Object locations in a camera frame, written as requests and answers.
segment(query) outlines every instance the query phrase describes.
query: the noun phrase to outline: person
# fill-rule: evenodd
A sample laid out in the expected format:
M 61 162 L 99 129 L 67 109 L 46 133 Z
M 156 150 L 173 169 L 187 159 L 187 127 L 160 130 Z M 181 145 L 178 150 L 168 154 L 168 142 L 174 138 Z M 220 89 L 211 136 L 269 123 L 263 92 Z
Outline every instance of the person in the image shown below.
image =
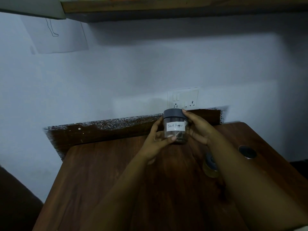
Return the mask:
M 183 110 L 192 123 L 188 134 L 209 147 L 236 206 L 250 230 L 295 230 L 308 225 L 308 214 L 270 178 L 265 176 L 203 118 Z M 163 140 L 157 120 L 142 148 L 131 160 L 113 188 L 99 202 L 81 231 L 126 230 L 149 161 L 173 143 Z

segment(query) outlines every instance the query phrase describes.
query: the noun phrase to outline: line drawing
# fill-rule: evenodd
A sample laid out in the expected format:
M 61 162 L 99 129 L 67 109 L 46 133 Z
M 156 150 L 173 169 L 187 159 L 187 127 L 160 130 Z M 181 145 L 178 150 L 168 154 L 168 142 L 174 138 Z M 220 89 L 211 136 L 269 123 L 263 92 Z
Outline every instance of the line drawing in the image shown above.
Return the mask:
M 59 34 L 55 33 L 54 30 L 52 29 L 52 24 L 51 24 L 51 19 L 49 18 L 49 22 L 48 20 L 46 19 L 46 22 L 47 22 L 47 26 L 52 34 L 53 37 L 58 37 Z

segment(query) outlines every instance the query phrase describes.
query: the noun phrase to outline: white label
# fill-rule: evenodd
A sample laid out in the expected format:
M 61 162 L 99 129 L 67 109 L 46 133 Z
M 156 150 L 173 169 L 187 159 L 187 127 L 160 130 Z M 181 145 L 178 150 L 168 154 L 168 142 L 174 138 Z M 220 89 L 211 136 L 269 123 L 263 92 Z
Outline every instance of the white label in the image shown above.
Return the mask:
M 167 131 L 185 131 L 185 122 L 168 122 Z

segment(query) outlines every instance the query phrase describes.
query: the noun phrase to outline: paper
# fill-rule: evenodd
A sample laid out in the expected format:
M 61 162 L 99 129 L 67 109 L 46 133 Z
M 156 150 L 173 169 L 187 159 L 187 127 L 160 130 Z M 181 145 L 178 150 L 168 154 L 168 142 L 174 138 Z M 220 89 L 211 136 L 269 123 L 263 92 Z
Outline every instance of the paper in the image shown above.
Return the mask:
M 185 122 L 168 122 L 167 131 L 185 131 Z
M 64 19 L 21 16 L 39 54 L 88 50 L 88 43 L 80 22 Z

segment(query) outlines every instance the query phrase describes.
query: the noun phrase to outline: black pepper jar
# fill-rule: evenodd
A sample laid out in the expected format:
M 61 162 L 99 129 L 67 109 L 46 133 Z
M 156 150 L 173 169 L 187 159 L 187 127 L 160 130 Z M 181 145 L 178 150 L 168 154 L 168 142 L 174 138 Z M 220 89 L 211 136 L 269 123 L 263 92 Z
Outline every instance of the black pepper jar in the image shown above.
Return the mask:
M 176 136 L 177 144 L 185 144 L 188 140 L 186 129 L 188 118 L 181 109 L 167 109 L 164 111 L 164 136 L 165 138 Z

